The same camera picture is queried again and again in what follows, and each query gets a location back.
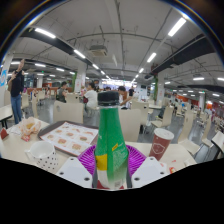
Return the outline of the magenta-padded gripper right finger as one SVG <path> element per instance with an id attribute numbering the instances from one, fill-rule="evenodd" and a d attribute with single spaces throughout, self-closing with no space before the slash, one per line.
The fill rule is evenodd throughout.
<path id="1" fill-rule="evenodd" d="M 168 175 L 167 165 L 128 146 L 128 187 L 140 188 Z"/>

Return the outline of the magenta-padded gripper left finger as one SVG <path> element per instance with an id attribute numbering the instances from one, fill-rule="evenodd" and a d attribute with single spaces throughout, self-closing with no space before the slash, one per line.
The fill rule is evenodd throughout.
<path id="1" fill-rule="evenodd" d="M 69 157 L 56 175 L 81 187 L 92 188 L 96 174 L 95 148 L 91 146 L 78 157 Z"/>

